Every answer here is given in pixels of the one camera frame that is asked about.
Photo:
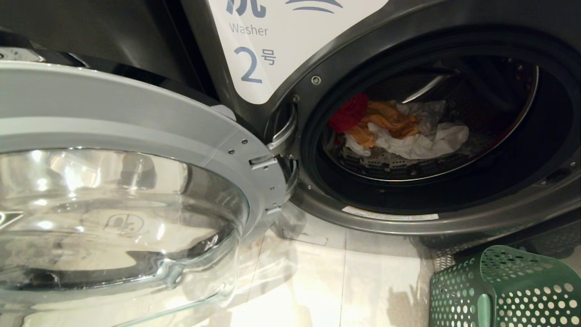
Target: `white sign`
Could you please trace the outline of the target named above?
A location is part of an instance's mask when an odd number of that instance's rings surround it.
[[[263,104],[302,63],[388,0],[208,0],[238,94]]]
[[[379,219],[381,221],[434,221],[436,219],[440,219],[437,214],[430,214],[430,215],[417,215],[417,216],[400,216],[400,215],[386,215],[380,214],[377,212],[371,212],[355,207],[344,207],[343,211],[347,212],[348,214],[362,216],[366,218],[372,219]]]

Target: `plastic basket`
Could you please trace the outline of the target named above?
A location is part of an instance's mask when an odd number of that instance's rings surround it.
[[[430,327],[581,326],[579,275],[506,246],[434,274],[430,291]]]

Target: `front-load washer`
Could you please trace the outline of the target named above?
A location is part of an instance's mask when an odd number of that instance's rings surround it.
[[[273,154],[285,138],[264,144],[157,74],[0,40],[0,324],[116,326],[227,302],[238,245],[290,197]]]
[[[296,110],[292,202],[308,213],[375,233],[473,240],[579,207],[575,0],[182,4],[225,104],[264,137]],[[434,159],[362,157],[328,124],[361,92],[445,101],[440,122],[466,125],[469,146]]]

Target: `white cloth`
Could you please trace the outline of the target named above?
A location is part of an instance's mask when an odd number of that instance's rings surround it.
[[[438,124],[444,115],[445,101],[413,104],[398,104],[392,101],[391,103],[399,112],[414,115],[418,119],[419,134],[404,139],[394,138],[389,131],[369,123],[367,125],[369,130],[377,135],[375,144],[388,152],[405,159],[433,159],[458,150],[468,139],[469,130],[466,125]],[[345,138],[345,146],[356,154],[363,157],[371,155],[371,149],[357,143],[353,136],[345,134]]]

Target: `white tile floor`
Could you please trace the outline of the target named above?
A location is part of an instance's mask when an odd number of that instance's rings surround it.
[[[349,239],[347,233],[346,248]],[[268,231],[240,249],[232,303],[196,327],[424,327],[433,263],[417,258],[403,238],[399,245],[397,255],[381,254],[380,244],[380,253],[369,254],[281,239]],[[144,326],[191,327],[189,315],[185,310]]]

